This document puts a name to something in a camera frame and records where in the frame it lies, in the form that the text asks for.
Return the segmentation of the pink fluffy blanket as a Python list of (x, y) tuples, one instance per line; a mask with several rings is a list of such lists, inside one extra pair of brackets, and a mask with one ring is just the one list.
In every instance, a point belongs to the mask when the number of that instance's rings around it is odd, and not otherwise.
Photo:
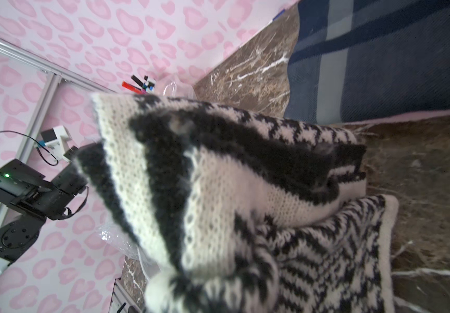
[(367, 124), (387, 124), (387, 123), (404, 123), (411, 121), (421, 121), (437, 117), (450, 116), (450, 110), (441, 111), (423, 111), (423, 112), (409, 112), (391, 117), (384, 117), (379, 119), (371, 119), (366, 121), (345, 122), (342, 125), (367, 125)]

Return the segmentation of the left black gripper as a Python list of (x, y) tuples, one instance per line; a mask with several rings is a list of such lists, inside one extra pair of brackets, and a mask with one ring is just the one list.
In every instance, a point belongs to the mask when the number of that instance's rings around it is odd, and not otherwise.
[(0, 203), (23, 215), (68, 219), (74, 215), (68, 204), (88, 191), (87, 182), (72, 164), (51, 181), (17, 159), (0, 168)]

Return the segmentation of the clear plastic vacuum bag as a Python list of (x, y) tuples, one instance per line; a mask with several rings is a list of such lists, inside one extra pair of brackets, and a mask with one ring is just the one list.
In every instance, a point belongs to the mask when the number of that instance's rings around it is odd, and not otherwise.
[(193, 164), (191, 124), (177, 112), (194, 90), (176, 76), (145, 95), (93, 98), (105, 173), (98, 184), (112, 215), (161, 267), (182, 271), (184, 215)]

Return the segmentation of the black white houndstooth knit blanket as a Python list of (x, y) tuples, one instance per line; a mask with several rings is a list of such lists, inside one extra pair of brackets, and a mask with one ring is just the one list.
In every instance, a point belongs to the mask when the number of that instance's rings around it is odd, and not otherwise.
[[(183, 270), (156, 262), (146, 312), (394, 312), (398, 200), (367, 194), (352, 132), (197, 100), (177, 116), (192, 126)], [(101, 142), (74, 163), (112, 214)]]

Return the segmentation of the navy plaid blanket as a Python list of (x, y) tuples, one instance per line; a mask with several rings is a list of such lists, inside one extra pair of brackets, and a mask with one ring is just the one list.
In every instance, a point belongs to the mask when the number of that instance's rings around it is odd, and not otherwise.
[(450, 110), (450, 1), (301, 1), (285, 117), (328, 125)]

